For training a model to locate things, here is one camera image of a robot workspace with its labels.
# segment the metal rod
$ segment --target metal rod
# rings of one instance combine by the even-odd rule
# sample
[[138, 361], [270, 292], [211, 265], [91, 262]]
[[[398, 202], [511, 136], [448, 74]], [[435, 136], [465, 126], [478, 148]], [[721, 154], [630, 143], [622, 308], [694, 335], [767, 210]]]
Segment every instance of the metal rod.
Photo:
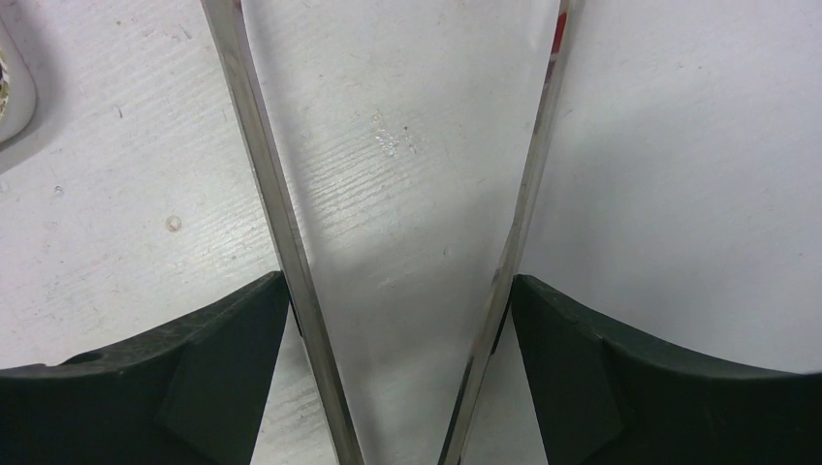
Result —
[[292, 305], [300, 321], [302, 340], [326, 413], [337, 461], [343, 465], [363, 465], [363, 453], [345, 400], [254, 68], [241, 1], [202, 0], [202, 3], [220, 55], [280, 266], [288, 282]]
[[[514, 211], [514, 221], [505, 239], [499, 265], [491, 280], [490, 292], [484, 305], [485, 319], [474, 337], [468, 361], [465, 363], [465, 370], [462, 373], [462, 381], [457, 393], [457, 402], [437, 462], [439, 465], [459, 465], [468, 444], [477, 398], [488, 368], [493, 342], [505, 314], [514, 273], [519, 268], [522, 260], [525, 237], [533, 216], [537, 193], [545, 169], [545, 161], [548, 157], [556, 103], [562, 84], [562, 74], [568, 60], [568, 48], [571, 42], [569, 39], [576, 29], [577, 18], [580, 15], [584, 1], [562, 0], [560, 2], [560, 19], [556, 29], [557, 39], [554, 41], [559, 47], [555, 56], [556, 61], [554, 64], [554, 57], [552, 57], [546, 72], [546, 83], [543, 86], [540, 105], [534, 122], [534, 133], [525, 159], [522, 183], [520, 184], [517, 206]], [[564, 20], [561, 16], [563, 12], [567, 14]]]

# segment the scratch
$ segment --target scratch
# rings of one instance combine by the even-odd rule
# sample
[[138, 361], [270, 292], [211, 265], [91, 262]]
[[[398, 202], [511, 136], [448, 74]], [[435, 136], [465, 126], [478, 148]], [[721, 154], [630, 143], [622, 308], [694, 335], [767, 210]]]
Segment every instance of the scratch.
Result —
[[708, 430], [711, 433], [711, 439], [716, 440], [716, 428], [713, 424], [713, 415], [711, 415], [711, 409], [705, 403], [702, 404], [702, 414], [708, 421]]
[[20, 6], [17, 2], [12, 2], [9, 6], [15, 7], [15, 22], [20, 22], [23, 19], [23, 13], [20, 10]]
[[182, 27], [182, 25], [181, 25], [181, 24], [178, 24], [177, 26], [180, 28], [180, 30], [182, 31], [182, 33], [183, 33], [183, 34], [185, 34], [185, 38], [186, 38], [186, 39], [188, 39], [188, 40], [190, 41], [190, 40], [191, 40], [191, 33], [189, 33], [187, 30], [185, 30], [185, 28], [184, 28], [184, 27]]

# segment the metal strip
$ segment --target metal strip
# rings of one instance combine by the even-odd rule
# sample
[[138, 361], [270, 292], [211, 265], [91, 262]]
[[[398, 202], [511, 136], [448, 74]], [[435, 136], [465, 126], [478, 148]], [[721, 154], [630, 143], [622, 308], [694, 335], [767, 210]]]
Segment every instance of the metal strip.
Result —
[[263, 201], [277, 256], [300, 321], [302, 340], [326, 413], [338, 463], [363, 465], [294, 206], [254, 68], [240, 0], [202, 0], [228, 82], [239, 130]]
[[462, 373], [457, 402], [437, 462], [439, 465], [459, 465], [468, 444], [477, 398], [488, 368], [493, 342], [505, 314], [514, 273], [519, 268], [522, 260], [525, 237], [533, 216], [545, 162], [548, 158], [556, 103], [559, 100], [562, 75], [568, 61], [568, 49], [584, 2], [585, 0], [562, 0], [560, 2], [560, 14], [564, 8], [567, 8], [567, 17], [564, 29], [562, 29], [563, 24], [561, 22], [557, 26], [557, 34], [559, 35], [559, 42], [557, 42], [559, 44], [558, 56], [555, 64], [553, 60], [552, 63], [549, 63], [546, 73], [546, 84], [543, 87], [540, 105], [537, 109], [534, 134], [531, 137], [531, 144], [528, 147], [528, 155], [525, 159], [522, 183], [520, 184], [517, 206], [514, 211], [514, 222], [502, 248], [499, 265], [491, 280], [490, 292], [484, 306], [485, 319], [471, 344], [471, 352]]

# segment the white ceramic object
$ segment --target white ceramic object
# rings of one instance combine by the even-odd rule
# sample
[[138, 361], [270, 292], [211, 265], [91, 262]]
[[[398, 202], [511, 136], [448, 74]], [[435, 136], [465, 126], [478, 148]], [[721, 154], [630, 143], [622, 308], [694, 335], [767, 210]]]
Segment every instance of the white ceramic object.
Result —
[[26, 127], [34, 114], [34, 81], [0, 21], [0, 142]]

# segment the white textured surface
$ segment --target white textured surface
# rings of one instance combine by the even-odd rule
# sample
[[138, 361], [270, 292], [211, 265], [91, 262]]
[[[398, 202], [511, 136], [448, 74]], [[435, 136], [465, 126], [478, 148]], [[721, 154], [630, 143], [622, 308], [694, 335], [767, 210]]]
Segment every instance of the white textured surface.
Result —
[[[247, 3], [366, 459], [433, 463], [556, 2]], [[0, 366], [62, 361], [276, 267], [197, 1], [20, 0], [0, 16], [41, 98], [0, 152]], [[499, 353], [468, 463], [545, 463], [510, 330]], [[292, 326], [255, 462], [333, 463]]]
[[821, 7], [588, 2], [522, 271], [698, 351], [822, 369]]

